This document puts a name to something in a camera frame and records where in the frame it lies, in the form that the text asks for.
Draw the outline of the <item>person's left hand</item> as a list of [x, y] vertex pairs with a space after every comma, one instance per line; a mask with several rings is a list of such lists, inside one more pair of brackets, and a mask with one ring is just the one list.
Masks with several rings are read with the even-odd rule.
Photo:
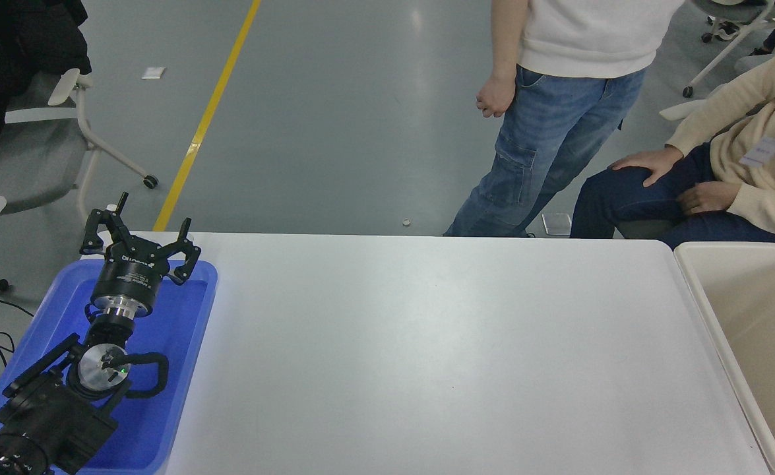
[[740, 192], [741, 186], [725, 181], [704, 181], [677, 196], [677, 202], [687, 216], [727, 210]]

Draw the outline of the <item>person's hand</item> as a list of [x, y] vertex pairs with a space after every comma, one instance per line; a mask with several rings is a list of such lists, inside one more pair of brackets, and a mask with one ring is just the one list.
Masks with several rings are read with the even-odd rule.
[[492, 73], [476, 94], [476, 108], [484, 118], [502, 117], [516, 94], [516, 73]]

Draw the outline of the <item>person's right hand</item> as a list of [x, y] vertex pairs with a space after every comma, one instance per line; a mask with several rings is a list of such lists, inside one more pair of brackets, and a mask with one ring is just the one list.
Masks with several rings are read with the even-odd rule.
[[608, 169], [613, 171], [619, 171], [623, 168], [646, 169], [650, 172], [650, 175], [644, 178], [642, 186], [650, 187], [664, 177], [683, 157], [685, 155], [679, 148], [665, 144], [663, 148], [658, 150], [646, 150], [629, 154], [611, 163]]

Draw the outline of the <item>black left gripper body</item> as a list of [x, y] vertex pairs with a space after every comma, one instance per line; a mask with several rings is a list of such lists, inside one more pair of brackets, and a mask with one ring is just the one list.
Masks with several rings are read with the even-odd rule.
[[165, 273], [159, 247], [153, 241], [116, 241], [107, 247], [91, 303], [104, 310], [108, 301], [123, 298], [135, 301], [140, 312], [152, 312]]

